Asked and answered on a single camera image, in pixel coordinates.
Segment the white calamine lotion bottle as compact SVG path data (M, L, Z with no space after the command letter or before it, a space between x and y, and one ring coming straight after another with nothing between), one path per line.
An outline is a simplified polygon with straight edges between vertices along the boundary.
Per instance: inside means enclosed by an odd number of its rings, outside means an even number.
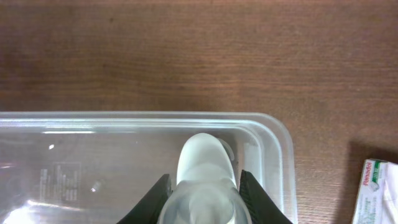
M176 188L164 204L158 222L252 222L239 195L229 154L218 138L199 133L183 145L177 166Z

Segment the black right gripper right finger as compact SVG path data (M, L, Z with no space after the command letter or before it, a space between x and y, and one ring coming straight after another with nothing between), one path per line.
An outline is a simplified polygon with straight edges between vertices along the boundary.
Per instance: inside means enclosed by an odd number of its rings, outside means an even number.
M241 171L239 194L253 224L292 224L249 171Z

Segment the white Panadol medicine box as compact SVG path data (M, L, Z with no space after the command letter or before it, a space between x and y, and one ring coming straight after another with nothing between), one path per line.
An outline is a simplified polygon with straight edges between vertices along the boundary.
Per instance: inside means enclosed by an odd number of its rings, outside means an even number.
M352 224L397 224L397 164L365 160Z

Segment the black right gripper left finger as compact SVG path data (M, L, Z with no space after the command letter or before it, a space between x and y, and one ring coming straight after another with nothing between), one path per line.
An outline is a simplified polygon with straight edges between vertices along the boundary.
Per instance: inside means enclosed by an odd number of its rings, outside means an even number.
M171 194L170 175L164 174L117 224L157 224L159 215Z

